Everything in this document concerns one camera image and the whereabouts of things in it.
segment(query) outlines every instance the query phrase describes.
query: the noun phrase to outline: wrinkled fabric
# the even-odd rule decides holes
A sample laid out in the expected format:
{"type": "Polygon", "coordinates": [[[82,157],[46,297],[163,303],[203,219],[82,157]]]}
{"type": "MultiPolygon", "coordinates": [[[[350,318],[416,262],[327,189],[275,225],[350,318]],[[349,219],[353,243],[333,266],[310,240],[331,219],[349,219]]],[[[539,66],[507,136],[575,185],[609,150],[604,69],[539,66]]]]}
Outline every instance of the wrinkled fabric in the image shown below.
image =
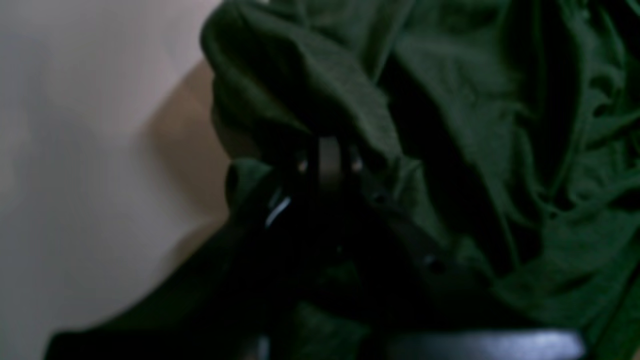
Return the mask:
{"type": "Polygon", "coordinates": [[[349,138],[504,302],[597,359],[640,346],[636,0],[227,1],[202,47],[220,121],[261,152],[232,208],[304,139],[349,138]]]}

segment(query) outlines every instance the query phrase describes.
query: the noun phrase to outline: black object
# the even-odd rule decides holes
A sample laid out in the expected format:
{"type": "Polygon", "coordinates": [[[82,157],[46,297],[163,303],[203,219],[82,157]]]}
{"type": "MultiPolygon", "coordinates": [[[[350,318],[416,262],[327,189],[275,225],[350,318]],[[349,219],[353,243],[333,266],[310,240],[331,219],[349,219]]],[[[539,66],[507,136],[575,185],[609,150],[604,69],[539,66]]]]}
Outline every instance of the black object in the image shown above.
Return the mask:
{"type": "Polygon", "coordinates": [[[352,260],[366,294],[360,320],[374,341],[363,345],[364,359],[576,360],[586,353],[578,334],[538,329],[491,296],[480,276],[410,220],[355,147],[325,138],[266,176],[138,307],[170,304],[189,284],[210,288],[201,306],[161,330],[59,335],[47,359],[267,359],[274,319],[337,258],[352,260]]]}

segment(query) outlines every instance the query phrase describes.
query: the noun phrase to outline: beige surface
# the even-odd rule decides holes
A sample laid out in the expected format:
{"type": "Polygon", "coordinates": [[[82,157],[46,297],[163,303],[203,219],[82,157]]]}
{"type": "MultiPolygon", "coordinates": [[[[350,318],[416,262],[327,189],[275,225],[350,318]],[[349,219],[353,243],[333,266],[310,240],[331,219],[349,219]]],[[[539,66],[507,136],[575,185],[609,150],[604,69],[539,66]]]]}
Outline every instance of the beige surface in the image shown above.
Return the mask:
{"type": "Polygon", "coordinates": [[[217,3],[0,2],[0,359],[130,306],[224,221],[217,3]]]}

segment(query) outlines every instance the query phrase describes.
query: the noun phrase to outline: green fabric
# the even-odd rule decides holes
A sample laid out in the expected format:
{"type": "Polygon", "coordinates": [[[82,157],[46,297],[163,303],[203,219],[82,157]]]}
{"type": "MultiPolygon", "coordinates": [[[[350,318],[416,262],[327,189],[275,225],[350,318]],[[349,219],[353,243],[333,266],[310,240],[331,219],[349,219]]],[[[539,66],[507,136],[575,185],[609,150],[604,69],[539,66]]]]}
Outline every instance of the green fabric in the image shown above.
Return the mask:
{"type": "Polygon", "coordinates": [[[236,163],[235,202],[300,139],[349,137],[497,296],[630,359],[639,39],[637,0],[237,0],[202,47],[221,121],[262,151],[236,163]]]}

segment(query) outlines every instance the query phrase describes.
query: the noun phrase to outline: dark green cloth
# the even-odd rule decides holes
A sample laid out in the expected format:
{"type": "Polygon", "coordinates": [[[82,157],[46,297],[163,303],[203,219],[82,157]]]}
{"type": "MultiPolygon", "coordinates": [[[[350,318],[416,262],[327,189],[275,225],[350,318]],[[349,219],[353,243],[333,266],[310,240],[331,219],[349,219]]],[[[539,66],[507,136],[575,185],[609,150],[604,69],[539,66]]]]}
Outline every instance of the dark green cloth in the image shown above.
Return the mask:
{"type": "MultiPolygon", "coordinates": [[[[414,221],[490,276],[498,297],[582,329],[597,359],[632,357],[636,0],[227,1],[202,47],[221,123],[262,153],[234,163],[232,208],[301,139],[346,136],[414,221]]],[[[310,309],[291,326],[305,328],[310,309]]],[[[327,316],[325,325],[346,321],[327,316]]]]}

